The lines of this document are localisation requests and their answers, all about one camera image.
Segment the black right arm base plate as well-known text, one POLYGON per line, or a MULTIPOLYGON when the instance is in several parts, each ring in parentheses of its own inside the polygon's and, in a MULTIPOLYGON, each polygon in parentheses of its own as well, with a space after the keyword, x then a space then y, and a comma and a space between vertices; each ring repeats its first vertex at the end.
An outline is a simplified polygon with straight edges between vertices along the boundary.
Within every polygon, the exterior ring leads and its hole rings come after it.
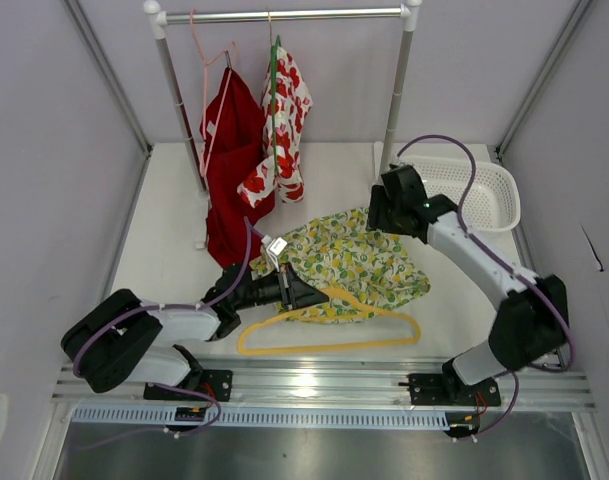
POLYGON ((492 378, 466 385, 444 374, 411 373, 398 385, 409 392, 411 404, 415 406, 474 407, 480 399, 487 406, 501 405, 499 387, 492 378))

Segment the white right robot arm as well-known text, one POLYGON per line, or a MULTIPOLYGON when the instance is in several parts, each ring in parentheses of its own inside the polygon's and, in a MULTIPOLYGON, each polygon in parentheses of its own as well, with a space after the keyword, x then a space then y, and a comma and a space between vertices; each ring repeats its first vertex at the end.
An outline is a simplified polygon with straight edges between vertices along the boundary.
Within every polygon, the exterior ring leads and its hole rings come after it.
POLYGON ((440 389, 452 403, 463 403, 503 373, 530 366, 570 340, 566 288, 510 264, 469 227, 449 197, 427 195, 410 165, 382 174, 371 189, 367 227, 410 236, 451 260, 485 294, 496 315, 487 340, 447 361, 440 389))

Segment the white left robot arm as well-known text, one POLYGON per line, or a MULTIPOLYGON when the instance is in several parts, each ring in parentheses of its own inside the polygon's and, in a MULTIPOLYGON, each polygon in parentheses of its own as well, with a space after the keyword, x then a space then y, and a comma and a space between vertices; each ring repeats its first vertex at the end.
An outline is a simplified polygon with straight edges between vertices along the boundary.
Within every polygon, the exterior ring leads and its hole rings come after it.
POLYGON ((279 303, 299 311, 328 300, 289 263, 257 278, 234 264, 196 304, 147 303, 119 289, 71 327, 60 346, 74 375, 95 393, 136 381, 164 384, 176 398, 188 400, 199 392, 201 376, 182 341, 226 338, 241 325, 241 310, 279 303))

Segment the lemon print skirt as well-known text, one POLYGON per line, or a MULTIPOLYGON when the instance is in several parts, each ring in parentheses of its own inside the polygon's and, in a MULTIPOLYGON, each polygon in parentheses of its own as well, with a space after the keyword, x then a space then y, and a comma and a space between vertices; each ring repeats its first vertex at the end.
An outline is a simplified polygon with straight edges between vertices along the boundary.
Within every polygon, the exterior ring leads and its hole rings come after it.
POLYGON ((398 310, 429 293, 431 284, 401 237, 367 229, 368 209, 320 217, 282 235, 280 254, 318 290, 338 288, 370 307, 398 310))

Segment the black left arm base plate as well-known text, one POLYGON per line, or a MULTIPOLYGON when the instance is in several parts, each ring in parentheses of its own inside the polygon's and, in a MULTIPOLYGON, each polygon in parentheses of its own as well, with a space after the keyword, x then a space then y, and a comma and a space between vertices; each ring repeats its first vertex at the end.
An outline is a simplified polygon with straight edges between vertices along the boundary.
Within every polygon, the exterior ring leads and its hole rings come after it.
POLYGON ((158 401, 205 401, 205 398, 195 395, 195 392, 198 392, 218 402, 228 402, 231 397, 233 377, 231 370, 207 369, 200 375, 190 373, 179 386, 171 389, 148 383, 144 388, 143 398, 158 401))

